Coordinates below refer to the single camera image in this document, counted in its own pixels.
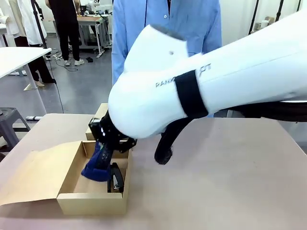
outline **plastic stool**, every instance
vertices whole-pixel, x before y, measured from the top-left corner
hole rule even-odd
[[[24,123],[25,128],[13,128],[13,124],[18,119]],[[30,127],[16,108],[0,108],[0,137],[3,136],[8,143],[8,148],[5,151],[10,151],[19,142],[15,132],[28,131],[30,131]]]

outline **beige table surface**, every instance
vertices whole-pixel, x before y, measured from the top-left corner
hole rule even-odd
[[[29,151],[85,140],[91,117],[46,115],[0,163],[0,187]],[[154,162],[158,141],[139,140],[133,151],[127,215],[65,217],[46,200],[0,207],[0,229],[307,229],[307,157],[277,122],[198,120],[165,166]]]

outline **cardboard box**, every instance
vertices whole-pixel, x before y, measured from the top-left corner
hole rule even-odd
[[[102,103],[95,114],[95,118],[101,119],[102,117],[106,115],[106,112],[107,112],[107,103]],[[86,134],[87,140],[95,140],[90,128],[87,128],[85,134]]]
[[[65,215],[124,214],[131,153],[113,153],[112,162],[117,162],[125,187],[123,193],[107,193],[107,182],[92,181],[81,175],[94,145],[94,141],[77,141],[31,152],[0,191],[0,205],[57,199]]]

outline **person in blue shirt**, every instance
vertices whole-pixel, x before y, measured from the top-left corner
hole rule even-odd
[[[222,46],[219,0],[114,0],[113,84],[123,72],[134,41],[149,24],[161,25],[183,36],[190,56]]]

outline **black band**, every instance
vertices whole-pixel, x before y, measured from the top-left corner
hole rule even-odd
[[[208,115],[194,70],[175,77],[175,84],[182,109],[188,117],[197,119]]]

